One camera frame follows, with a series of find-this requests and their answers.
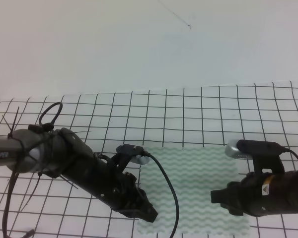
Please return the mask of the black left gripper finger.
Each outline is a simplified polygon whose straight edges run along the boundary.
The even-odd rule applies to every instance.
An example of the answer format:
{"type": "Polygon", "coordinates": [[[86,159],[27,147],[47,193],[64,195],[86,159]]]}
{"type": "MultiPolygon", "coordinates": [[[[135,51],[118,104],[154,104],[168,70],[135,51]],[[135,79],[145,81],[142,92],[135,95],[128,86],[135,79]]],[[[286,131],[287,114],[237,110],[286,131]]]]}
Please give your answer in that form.
{"type": "Polygon", "coordinates": [[[154,209],[153,205],[149,202],[145,193],[140,193],[132,205],[132,218],[138,218],[149,223],[153,223],[158,212],[154,209]]]}

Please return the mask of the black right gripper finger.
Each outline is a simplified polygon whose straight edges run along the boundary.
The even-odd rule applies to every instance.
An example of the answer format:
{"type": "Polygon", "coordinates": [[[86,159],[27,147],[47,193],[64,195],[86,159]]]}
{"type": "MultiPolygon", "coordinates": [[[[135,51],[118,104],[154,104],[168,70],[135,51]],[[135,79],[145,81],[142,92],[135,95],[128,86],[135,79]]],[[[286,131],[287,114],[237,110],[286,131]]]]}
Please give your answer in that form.
{"type": "Polygon", "coordinates": [[[211,203],[212,204],[228,204],[229,194],[228,189],[212,190],[211,191],[211,203]]]}

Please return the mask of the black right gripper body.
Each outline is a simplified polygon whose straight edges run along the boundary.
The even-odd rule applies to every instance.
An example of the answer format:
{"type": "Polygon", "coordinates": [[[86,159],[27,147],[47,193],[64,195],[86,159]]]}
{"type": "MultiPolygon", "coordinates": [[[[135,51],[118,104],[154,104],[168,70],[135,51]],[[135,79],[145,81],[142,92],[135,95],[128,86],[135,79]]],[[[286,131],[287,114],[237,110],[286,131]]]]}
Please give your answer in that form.
{"type": "Polygon", "coordinates": [[[231,181],[220,190],[220,206],[231,215],[266,216],[283,214],[283,201],[269,191],[270,182],[282,173],[249,172],[241,181],[231,181]]]}

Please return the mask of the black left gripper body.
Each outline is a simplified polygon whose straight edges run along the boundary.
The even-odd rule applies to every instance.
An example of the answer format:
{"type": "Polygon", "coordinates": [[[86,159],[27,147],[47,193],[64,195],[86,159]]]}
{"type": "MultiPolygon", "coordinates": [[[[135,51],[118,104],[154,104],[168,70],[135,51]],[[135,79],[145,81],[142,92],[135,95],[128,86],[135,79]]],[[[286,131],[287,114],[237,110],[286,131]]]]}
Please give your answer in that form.
{"type": "Polygon", "coordinates": [[[149,201],[146,193],[137,187],[137,178],[124,171],[135,155],[117,153],[109,158],[96,153],[94,158],[89,172],[89,193],[126,217],[148,218],[149,201]]]}

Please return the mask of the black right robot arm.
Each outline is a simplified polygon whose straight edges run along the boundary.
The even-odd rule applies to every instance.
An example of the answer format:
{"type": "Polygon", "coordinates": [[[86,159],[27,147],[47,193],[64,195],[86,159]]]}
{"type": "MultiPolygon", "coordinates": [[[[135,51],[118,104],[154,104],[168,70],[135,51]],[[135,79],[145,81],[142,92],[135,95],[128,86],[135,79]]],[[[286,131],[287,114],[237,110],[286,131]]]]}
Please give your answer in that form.
{"type": "Polygon", "coordinates": [[[298,171],[260,175],[250,172],[241,181],[211,191],[211,202],[234,216],[298,214],[298,171]]]}

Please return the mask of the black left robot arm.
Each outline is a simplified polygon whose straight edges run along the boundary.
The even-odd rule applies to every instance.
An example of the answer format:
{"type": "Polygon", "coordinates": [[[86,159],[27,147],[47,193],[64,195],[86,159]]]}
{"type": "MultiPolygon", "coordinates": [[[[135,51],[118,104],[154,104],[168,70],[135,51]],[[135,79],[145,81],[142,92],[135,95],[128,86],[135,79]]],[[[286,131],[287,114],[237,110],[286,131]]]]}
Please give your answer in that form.
{"type": "Polygon", "coordinates": [[[140,163],[146,155],[143,147],[130,144],[118,146],[113,157],[95,153],[71,130],[55,129],[53,122],[11,129],[0,137],[0,166],[12,172],[9,193],[23,173],[64,177],[114,211],[152,223],[157,211],[137,187],[136,177],[125,171],[129,162],[140,163]]]}

